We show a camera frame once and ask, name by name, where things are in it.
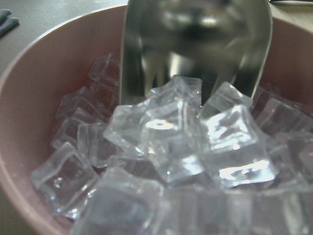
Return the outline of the clear plastic ice cubes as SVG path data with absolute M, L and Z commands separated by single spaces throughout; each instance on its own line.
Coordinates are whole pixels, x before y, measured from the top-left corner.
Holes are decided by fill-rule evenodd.
M 54 153 L 30 175 L 72 235 L 310 235 L 313 114 L 259 87 L 175 76 L 117 105 L 119 61 L 96 58 L 62 97 Z

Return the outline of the steel ice scoop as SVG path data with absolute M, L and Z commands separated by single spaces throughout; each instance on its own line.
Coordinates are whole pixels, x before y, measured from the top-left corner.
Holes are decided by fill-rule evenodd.
M 130 0 L 119 103 L 137 104 L 176 75 L 202 81 L 202 101 L 228 82 L 254 97 L 272 39 L 266 0 Z

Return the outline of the pink ribbed bowl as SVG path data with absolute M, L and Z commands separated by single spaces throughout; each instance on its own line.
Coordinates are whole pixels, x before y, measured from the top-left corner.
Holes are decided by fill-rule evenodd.
M 313 6 L 273 4 L 273 38 L 262 84 L 313 105 Z M 0 79 L 0 184 L 38 235 L 66 235 L 71 223 L 52 216 L 29 179 L 50 155 L 54 112 L 83 85 L 94 59 L 120 51 L 125 4 L 69 20 L 26 47 Z

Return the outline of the steel muddler black tip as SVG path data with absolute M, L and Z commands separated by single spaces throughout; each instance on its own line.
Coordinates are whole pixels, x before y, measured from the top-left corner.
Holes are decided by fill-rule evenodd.
M 312 0 L 268 0 L 272 4 L 312 5 Z

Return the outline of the grey folded cloth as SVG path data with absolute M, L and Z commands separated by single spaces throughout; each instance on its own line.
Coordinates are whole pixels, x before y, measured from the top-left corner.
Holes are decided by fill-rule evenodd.
M 20 23 L 20 20 L 12 17 L 11 14 L 12 11 L 9 9 L 0 10 L 0 37 L 3 37 Z

